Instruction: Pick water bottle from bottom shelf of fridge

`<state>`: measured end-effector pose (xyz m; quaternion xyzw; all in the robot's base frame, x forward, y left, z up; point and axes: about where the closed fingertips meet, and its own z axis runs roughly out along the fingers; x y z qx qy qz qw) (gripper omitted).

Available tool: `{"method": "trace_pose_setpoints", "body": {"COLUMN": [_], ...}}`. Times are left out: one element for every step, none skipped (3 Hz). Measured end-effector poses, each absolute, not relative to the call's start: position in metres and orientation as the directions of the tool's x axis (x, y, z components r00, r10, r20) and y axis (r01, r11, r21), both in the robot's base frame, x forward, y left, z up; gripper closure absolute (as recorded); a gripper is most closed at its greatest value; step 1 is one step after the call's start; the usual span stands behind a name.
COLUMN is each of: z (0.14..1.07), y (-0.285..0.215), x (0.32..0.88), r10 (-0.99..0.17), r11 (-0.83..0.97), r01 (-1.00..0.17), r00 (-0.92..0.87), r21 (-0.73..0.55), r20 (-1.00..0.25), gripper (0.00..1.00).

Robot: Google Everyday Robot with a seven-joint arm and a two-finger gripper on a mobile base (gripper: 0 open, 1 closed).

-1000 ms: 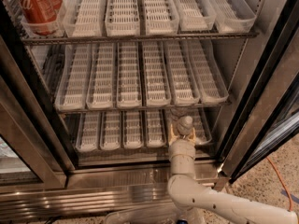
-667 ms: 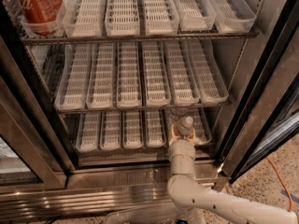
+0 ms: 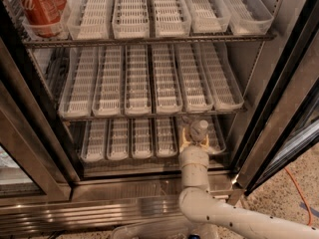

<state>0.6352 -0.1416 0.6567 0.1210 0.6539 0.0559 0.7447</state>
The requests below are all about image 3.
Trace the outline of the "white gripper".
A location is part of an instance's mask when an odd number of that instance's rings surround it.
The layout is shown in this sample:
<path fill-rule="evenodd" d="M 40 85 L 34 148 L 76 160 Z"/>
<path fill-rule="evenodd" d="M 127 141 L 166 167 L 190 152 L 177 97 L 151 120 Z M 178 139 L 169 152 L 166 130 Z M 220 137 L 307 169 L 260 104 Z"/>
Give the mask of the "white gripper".
<path fill-rule="evenodd" d="M 183 187 L 197 187 L 201 190 L 209 189 L 208 165 L 209 156 L 200 147 L 191 145 L 189 129 L 183 127 L 179 131 L 179 168 L 181 170 L 181 184 Z M 209 136 L 206 135 L 201 147 L 209 149 Z"/>

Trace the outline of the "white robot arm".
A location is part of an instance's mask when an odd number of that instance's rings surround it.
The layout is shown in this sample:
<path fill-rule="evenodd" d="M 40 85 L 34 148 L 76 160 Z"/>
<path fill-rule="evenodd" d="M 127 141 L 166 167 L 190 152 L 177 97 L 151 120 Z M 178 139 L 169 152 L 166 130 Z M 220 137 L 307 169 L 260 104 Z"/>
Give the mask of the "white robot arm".
<path fill-rule="evenodd" d="M 238 208 L 209 194 L 207 127 L 183 131 L 190 144 L 179 155 L 182 192 L 178 205 L 192 222 L 227 228 L 246 239 L 319 239 L 319 229 L 259 212 Z"/>

